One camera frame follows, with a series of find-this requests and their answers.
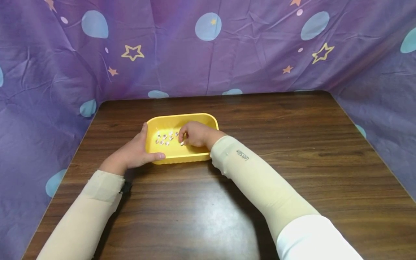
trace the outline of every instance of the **hand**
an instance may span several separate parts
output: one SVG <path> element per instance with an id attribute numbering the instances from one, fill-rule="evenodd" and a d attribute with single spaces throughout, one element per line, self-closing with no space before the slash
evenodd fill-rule
<path id="1" fill-rule="evenodd" d="M 184 145 L 192 145 L 196 147 L 206 146 L 209 150 L 212 146 L 226 134 L 210 128 L 199 122 L 190 121 L 186 123 L 179 131 L 179 142 Z"/>
<path id="2" fill-rule="evenodd" d="M 164 159 L 165 154 L 163 153 L 148 154 L 146 152 L 146 138 L 147 123 L 144 123 L 141 132 L 105 159 L 99 169 L 113 174 L 124 175 L 127 169 Z"/>

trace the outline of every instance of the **light blue circle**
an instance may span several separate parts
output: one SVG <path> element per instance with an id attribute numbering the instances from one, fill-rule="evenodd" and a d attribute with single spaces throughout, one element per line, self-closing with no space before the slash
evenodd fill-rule
<path id="1" fill-rule="evenodd" d="M 45 190 L 46 194 L 53 198 L 53 196 L 56 193 L 56 190 L 59 187 L 59 184 L 62 181 L 62 178 L 64 177 L 65 173 L 67 172 L 67 169 L 60 170 L 57 174 L 52 176 L 46 183 Z"/>
<path id="2" fill-rule="evenodd" d="M 91 99 L 79 107 L 79 112 L 84 117 L 92 116 L 97 109 L 97 102 L 95 99 Z"/>
<path id="3" fill-rule="evenodd" d="M 149 91 L 149 93 L 147 93 L 147 96 L 150 97 L 151 99 L 164 99 L 164 98 L 169 97 L 168 93 L 165 93 L 163 91 L 158 91 L 158 90 Z"/>
<path id="4" fill-rule="evenodd" d="M 102 13 L 96 10 L 87 11 L 82 17 L 82 30 L 94 38 L 108 38 L 108 25 Z"/>
<path id="5" fill-rule="evenodd" d="M 309 20 L 306 21 L 305 25 L 300 32 L 302 40 L 307 41 L 315 38 L 327 27 L 329 23 L 329 13 L 322 11 L 314 14 Z"/>
<path id="6" fill-rule="evenodd" d="M 364 136 L 365 139 L 367 139 L 367 133 L 365 132 L 364 128 L 362 128 L 359 125 L 355 125 L 355 127 L 358 129 L 358 131 L 360 131 L 360 133 Z"/>
<path id="7" fill-rule="evenodd" d="M 203 41 L 212 41 L 221 32 L 221 18 L 214 12 L 201 16 L 195 24 L 195 33 Z"/>
<path id="8" fill-rule="evenodd" d="M 411 30 L 401 43 L 400 52 L 409 53 L 416 50 L 416 28 Z"/>
<path id="9" fill-rule="evenodd" d="M 0 87 L 2 87 L 2 86 L 3 86 L 3 83 L 4 83 L 3 71 L 2 71 L 2 69 L 0 68 Z"/>
<path id="10" fill-rule="evenodd" d="M 228 91 L 225 91 L 223 93 L 223 96 L 225 95 L 241 95 L 243 92 L 240 89 L 230 89 Z"/>

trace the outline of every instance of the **white sleeve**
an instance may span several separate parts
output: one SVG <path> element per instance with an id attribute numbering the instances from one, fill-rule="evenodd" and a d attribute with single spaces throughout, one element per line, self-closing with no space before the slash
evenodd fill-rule
<path id="1" fill-rule="evenodd" d="M 299 217 L 277 238 L 281 260 L 363 260 L 329 219 L 320 215 Z"/>
<path id="2" fill-rule="evenodd" d="M 238 140 L 222 137 L 211 158 L 264 215 L 281 260 L 362 259 L 327 218 Z"/>
<path id="3" fill-rule="evenodd" d="M 62 217 L 38 260 L 91 260 L 104 227 L 121 200 L 124 178 L 96 171 Z"/>

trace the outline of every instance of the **yellow star outline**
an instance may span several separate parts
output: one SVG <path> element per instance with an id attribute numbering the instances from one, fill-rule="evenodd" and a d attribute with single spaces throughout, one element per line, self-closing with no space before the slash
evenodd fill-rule
<path id="1" fill-rule="evenodd" d="M 326 60 L 327 56 L 328 56 L 328 53 L 330 53 L 334 48 L 335 48 L 335 46 L 328 47 L 328 43 L 326 42 L 317 53 L 312 54 L 312 56 L 315 58 L 314 61 L 312 62 L 312 64 L 315 64 L 316 62 L 318 62 L 320 60 Z M 325 53 L 325 55 L 323 57 L 318 57 L 318 54 L 321 53 L 324 49 L 327 51 Z"/>
<path id="2" fill-rule="evenodd" d="M 121 55 L 123 58 L 130 58 L 131 61 L 134 61 L 137 57 L 144 58 L 143 53 L 140 51 L 141 45 L 137 45 L 136 47 L 130 47 L 128 45 L 125 45 L 125 47 L 126 47 L 126 52 Z M 132 57 L 129 54 L 130 53 L 130 50 L 132 50 L 132 51 L 137 50 L 137 53 L 138 54 L 136 54 L 134 57 Z"/>

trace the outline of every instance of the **brown tabletop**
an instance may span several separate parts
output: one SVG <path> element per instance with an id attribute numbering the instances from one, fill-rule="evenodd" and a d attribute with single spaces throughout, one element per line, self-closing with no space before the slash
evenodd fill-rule
<path id="1" fill-rule="evenodd" d="M 205 112 L 276 169 L 366 260 L 416 259 L 416 205 L 324 92 L 106 102 L 23 259 L 35 259 L 100 163 L 155 116 Z M 146 165 L 96 259 L 278 259 L 260 212 L 209 161 Z"/>

